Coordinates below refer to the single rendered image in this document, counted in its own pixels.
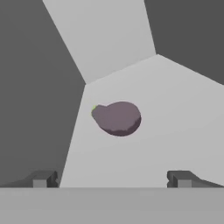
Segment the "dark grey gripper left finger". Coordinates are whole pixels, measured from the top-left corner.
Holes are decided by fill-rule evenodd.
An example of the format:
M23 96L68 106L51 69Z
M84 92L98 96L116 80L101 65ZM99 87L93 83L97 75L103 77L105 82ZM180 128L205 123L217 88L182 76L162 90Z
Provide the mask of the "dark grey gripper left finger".
M56 188L59 186L56 171L34 171L24 179L1 185L2 188Z

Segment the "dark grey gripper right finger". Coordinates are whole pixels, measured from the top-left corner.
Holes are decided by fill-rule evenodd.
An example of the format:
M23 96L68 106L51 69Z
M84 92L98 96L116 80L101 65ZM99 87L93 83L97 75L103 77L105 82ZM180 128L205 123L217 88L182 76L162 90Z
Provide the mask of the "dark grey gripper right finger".
M167 172L167 187L177 188L224 188L224 185L219 185L204 179L199 178L191 171L168 171Z

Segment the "grey freezer interior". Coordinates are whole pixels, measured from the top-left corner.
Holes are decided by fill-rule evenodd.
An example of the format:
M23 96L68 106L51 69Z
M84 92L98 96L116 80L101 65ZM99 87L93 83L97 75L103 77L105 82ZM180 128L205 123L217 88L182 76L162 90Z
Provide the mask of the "grey freezer interior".
M135 104L128 136L91 111ZM170 170L224 185L224 85L157 54L144 0L0 0L0 186L163 187Z

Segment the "purple eggplant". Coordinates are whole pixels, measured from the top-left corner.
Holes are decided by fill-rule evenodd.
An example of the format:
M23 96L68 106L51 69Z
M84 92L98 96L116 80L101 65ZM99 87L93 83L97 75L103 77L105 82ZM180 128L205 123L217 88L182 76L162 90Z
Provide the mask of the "purple eggplant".
M118 101L107 106L96 105L91 116L102 130L117 137L131 135L142 121L138 107L128 101Z

